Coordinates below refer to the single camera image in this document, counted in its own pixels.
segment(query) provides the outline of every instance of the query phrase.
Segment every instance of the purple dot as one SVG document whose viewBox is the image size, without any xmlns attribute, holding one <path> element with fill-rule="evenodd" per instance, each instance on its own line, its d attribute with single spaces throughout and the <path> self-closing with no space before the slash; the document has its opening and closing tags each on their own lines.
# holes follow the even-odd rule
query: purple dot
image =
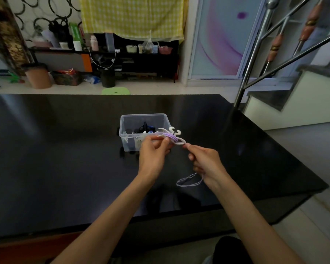
<svg viewBox="0 0 330 264">
<path fill-rule="evenodd" d="M 240 12 L 237 14 L 238 19 L 245 19 L 248 16 L 247 12 Z"/>
</svg>

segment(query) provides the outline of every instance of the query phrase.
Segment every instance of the frosted glass door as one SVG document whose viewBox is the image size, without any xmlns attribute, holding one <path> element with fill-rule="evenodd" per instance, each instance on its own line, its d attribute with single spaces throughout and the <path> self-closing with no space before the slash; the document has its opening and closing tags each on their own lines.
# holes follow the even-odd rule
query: frosted glass door
<svg viewBox="0 0 330 264">
<path fill-rule="evenodd" d="M 263 0 L 200 0 L 189 79 L 238 78 Z"/>
</svg>

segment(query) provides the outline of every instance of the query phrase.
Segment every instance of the black pants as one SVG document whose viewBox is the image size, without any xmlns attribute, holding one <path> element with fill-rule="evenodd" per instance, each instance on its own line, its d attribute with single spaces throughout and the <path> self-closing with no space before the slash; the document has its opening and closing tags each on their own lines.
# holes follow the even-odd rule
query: black pants
<svg viewBox="0 0 330 264">
<path fill-rule="evenodd" d="M 224 236 L 215 246 L 212 264 L 253 264 L 240 239 Z"/>
</svg>

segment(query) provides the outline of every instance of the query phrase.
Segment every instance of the label on container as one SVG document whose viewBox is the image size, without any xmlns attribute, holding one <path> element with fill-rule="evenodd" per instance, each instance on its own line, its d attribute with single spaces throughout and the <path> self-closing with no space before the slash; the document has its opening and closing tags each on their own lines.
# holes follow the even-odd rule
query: label on container
<svg viewBox="0 0 330 264">
<path fill-rule="evenodd" d="M 136 147 L 136 151 L 139 151 L 141 149 L 142 142 L 144 141 L 144 138 L 145 138 L 145 135 L 134 138 L 134 144 L 135 144 L 135 147 Z"/>
</svg>

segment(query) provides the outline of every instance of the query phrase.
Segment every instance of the yellow checkered cloth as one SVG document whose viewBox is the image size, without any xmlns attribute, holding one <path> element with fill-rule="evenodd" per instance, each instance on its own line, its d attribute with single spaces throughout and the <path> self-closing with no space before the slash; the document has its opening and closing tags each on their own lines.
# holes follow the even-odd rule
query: yellow checkered cloth
<svg viewBox="0 0 330 264">
<path fill-rule="evenodd" d="M 183 40 L 185 0 L 80 0 L 83 30 L 124 38 Z"/>
</svg>

